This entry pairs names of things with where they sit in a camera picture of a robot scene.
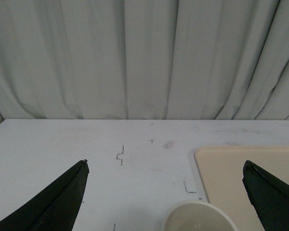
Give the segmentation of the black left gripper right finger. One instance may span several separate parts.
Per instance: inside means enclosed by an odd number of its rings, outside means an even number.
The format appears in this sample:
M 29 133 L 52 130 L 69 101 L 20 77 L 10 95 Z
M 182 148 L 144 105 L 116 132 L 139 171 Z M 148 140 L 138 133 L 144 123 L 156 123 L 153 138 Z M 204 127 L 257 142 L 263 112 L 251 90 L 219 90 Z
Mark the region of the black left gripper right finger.
M 289 231 L 289 185 L 247 160 L 243 184 L 266 231 Z

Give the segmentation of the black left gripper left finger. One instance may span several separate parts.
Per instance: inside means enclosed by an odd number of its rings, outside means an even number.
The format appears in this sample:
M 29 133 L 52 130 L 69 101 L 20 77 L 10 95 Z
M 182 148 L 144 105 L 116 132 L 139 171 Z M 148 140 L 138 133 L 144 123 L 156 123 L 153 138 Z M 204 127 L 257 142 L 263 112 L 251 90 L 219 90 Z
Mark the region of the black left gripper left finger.
M 85 193 L 87 160 L 80 160 L 19 209 L 0 221 L 0 231 L 71 231 Z

